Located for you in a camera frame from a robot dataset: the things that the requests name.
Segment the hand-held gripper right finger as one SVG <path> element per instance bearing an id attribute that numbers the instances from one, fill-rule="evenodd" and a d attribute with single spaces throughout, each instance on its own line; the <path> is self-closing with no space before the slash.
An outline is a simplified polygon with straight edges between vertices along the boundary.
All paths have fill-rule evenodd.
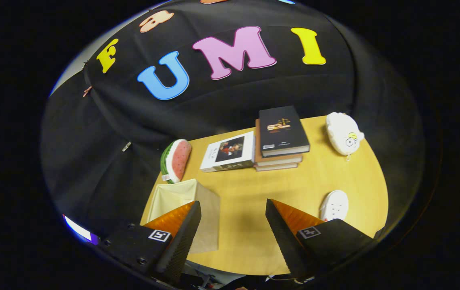
<path id="1" fill-rule="evenodd" d="M 274 199 L 265 216 L 290 274 L 296 279 L 333 271 L 374 245 L 374 239 L 344 220 L 329 222 Z"/>

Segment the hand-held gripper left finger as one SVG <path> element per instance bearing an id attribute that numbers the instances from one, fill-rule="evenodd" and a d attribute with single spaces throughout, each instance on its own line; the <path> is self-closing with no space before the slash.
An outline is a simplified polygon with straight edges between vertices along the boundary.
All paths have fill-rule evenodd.
<path id="1" fill-rule="evenodd" d="M 192 201 L 143 226 L 128 224 L 103 239 L 100 250 L 135 276 L 174 285 L 201 218 L 200 202 Z"/>

